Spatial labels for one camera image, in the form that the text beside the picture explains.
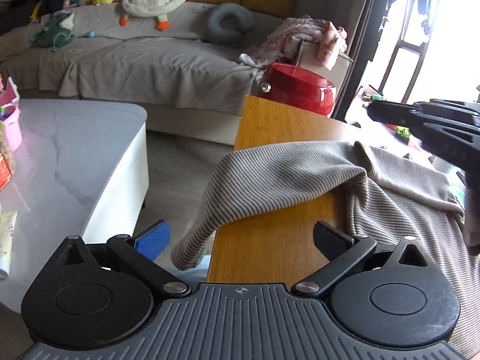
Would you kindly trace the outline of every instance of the gray neck pillow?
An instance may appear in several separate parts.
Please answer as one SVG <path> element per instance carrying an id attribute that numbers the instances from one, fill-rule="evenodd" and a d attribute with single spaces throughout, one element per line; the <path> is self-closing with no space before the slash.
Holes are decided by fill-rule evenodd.
<path id="1" fill-rule="evenodd" d="M 213 43 L 234 46 L 254 27 L 255 16 L 248 9 L 234 3 L 221 4 L 208 14 L 207 39 Z"/>

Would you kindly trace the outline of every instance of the pink basket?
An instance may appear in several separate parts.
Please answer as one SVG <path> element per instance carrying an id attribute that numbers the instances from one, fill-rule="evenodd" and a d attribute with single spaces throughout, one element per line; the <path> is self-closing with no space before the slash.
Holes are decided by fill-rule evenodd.
<path id="1" fill-rule="evenodd" d="M 22 142 L 22 133 L 20 131 L 20 124 L 18 123 L 18 117 L 20 116 L 20 110 L 15 107 L 15 111 L 6 120 L 2 121 L 5 126 L 5 136 L 7 137 L 10 150 L 14 152 L 18 149 Z"/>

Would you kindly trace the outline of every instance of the beige striped fabric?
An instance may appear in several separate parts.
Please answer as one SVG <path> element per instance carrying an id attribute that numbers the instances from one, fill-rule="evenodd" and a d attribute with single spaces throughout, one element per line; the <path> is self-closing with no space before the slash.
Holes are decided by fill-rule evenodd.
<path id="1" fill-rule="evenodd" d="M 359 142 L 282 143 L 227 155 L 213 172 L 192 229 L 172 250 L 172 261 L 182 270 L 195 267 L 206 240 L 221 226 L 339 186 L 347 196 L 351 235 L 389 244 L 407 235 L 421 241 L 460 299 L 460 320 L 449 343 L 467 359 L 480 352 L 480 258 L 467 252 L 464 212 L 446 177 Z"/>

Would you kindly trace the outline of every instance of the green plush toy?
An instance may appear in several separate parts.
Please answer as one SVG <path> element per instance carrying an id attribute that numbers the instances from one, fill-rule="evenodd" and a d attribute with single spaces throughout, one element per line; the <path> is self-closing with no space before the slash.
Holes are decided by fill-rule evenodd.
<path id="1" fill-rule="evenodd" d="M 31 39 L 37 47 L 51 47 L 52 51 L 63 49 L 72 43 L 76 36 L 73 29 L 73 13 L 59 11 L 52 15 L 42 31 L 35 34 Z"/>

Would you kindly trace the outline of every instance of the black circular pad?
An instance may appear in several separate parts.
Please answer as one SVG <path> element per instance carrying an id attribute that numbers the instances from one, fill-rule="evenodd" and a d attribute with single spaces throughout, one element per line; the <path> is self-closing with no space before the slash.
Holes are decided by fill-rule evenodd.
<path id="1" fill-rule="evenodd" d="M 104 286 L 91 283 L 73 284 L 57 294 L 57 307 L 71 315 L 87 315 L 107 307 L 111 292 Z"/>
<path id="2" fill-rule="evenodd" d="M 384 347 L 423 347 L 448 340 L 460 303 L 438 268 L 397 264 L 340 282 L 331 310 L 347 330 Z"/>
<path id="3" fill-rule="evenodd" d="M 392 315 L 415 314 L 427 305 L 427 297 L 421 290 L 399 283 L 376 287 L 370 300 L 376 308 Z"/>
<path id="4" fill-rule="evenodd" d="M 104 347 L 136 331 L 153 309 L 150 290 L 133 276 L 100 267 L 62 269 L 61 278 L 24 298 L 22 315 L 38 341 L 72 350 Z"/>

